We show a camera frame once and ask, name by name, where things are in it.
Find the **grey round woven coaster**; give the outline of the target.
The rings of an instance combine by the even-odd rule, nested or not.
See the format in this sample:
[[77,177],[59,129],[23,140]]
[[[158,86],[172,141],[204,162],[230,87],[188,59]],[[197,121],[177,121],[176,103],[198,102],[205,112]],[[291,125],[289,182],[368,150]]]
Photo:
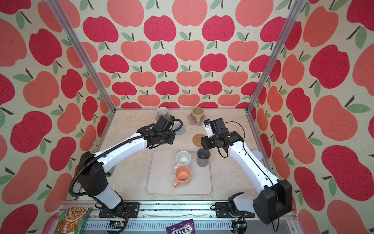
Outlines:
[[175,132],[176,135],[183,135],[187,131],[187,128],[184,124],[182,125],[181,128],[179,128],[180,126],[181,126],[181,124],[178,122],[172,128],[173,130],[178,129],[178,131]]

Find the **white mug purple handle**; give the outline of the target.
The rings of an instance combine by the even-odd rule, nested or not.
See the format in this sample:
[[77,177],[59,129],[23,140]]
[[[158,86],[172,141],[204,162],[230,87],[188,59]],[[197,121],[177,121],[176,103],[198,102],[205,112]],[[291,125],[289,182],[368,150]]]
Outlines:
[[168,108],[166,107],[160,107],[157,109],[157,117],[160,119],[161,117],[168,119]]

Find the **dark grey mug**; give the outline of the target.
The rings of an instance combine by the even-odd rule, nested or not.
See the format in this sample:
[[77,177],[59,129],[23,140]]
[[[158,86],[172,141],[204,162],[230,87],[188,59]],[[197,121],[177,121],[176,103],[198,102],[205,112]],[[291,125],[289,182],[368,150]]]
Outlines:
[[206,167],[209,164],[209,159],[210,159],[210,151],[205,150],[204,148],[200,148],[197,151],[197,165],[200,167]]

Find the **tan round rattan coaster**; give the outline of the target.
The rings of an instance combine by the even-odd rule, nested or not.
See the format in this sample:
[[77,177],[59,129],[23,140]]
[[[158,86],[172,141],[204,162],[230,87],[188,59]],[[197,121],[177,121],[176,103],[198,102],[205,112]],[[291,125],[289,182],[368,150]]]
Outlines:
[[205,137],[204,134],[196,134],[192,138],[192,142],[197,147],[203,147],[202,145],[202,138]]

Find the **beige mug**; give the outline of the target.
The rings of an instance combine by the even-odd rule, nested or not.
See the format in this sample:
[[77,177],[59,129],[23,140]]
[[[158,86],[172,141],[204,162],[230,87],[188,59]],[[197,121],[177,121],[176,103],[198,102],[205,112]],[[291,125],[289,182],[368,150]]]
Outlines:
[[197,124],[200,124],[203,118],[205,117],[204,111],[201,107],[193,108],[191,112],[192,120],[195,121]]

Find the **orange mug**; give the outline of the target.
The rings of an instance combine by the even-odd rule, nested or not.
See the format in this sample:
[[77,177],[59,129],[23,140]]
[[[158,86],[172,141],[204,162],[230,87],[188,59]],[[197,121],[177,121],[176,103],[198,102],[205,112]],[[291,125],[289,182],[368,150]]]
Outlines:
[[188,166],[181,165],[175,170],[175,179],[173,187],[187,185],[191,180],[191,170]]

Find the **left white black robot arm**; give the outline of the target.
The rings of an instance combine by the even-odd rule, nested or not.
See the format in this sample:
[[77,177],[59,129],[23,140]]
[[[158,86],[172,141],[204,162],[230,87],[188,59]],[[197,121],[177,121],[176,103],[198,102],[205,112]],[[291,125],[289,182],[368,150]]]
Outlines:
[[183,122],[174,116],[160,117],[157,123],[144,126],[123,142],[101,152],[84,153],[76,175],[69,186],[73,197],[89,196],[101,205],[100,209],[114,217],[125,219],[124,199],[109,185],[106,173],[134,153],[163,144],[172,145]]

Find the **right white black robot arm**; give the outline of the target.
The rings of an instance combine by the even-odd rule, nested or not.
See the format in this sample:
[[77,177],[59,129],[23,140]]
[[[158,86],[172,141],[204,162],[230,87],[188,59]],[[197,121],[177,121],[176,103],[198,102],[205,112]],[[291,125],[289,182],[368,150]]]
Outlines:
[[201,138],[201,144],[205,150],[223,148],[239,163],[255,186],[256,198],[246,197],[243,192],[229,197],[228,207],[232,216],[249,212],[256,214],[264,224],[270,224],[292,211],[292,185],[268,171],[237,132],[205,136]]

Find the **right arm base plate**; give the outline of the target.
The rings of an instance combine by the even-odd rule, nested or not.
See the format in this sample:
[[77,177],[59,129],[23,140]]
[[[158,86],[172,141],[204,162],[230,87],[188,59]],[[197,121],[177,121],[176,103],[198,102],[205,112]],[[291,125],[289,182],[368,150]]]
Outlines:
[[255,214],[251,212],[239,211],[233,202],[216,202],[210,207],[216,212],[217,218],[254,218]]

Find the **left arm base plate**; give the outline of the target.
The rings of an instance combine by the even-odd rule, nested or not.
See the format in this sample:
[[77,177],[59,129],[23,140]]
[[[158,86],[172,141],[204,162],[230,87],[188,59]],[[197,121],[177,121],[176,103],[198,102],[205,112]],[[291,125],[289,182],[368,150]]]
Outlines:
[[[116,215],[122,215],[126,218],[137,218],[139,212],[139,202],[120,202],[112,212]],[[100,209],[98,215],[100,218],[116,218],[111,212],[105,209]]]

